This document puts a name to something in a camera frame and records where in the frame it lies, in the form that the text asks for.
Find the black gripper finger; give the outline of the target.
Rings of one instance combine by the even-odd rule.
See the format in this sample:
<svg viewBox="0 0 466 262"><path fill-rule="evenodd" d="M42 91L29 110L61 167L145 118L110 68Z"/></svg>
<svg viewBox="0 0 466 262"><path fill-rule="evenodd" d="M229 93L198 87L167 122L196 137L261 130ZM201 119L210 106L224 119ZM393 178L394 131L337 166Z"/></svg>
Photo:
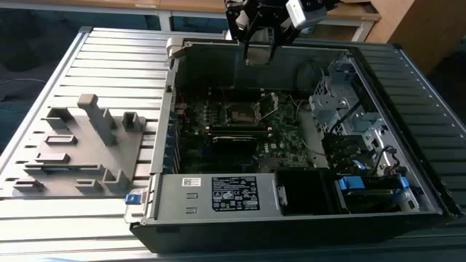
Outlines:
<svg viewBox="0 0 466 262"><path fill-rule="evenodd" d="M245 46L244 59L252 58L250 42L253 35L264 25L264 14L258 7L228 7L226 16L233 40Z"/></svg>
<svg viewBox="0 0 466 262"><path fill-rule="evenodd" d="M289 17L284 22L276 22L272 26L272 42L270 42L270 57L269 62L273 62L277 49L284 45L290 45L301 34L301 30L293 25L293 20Z"/></svg>

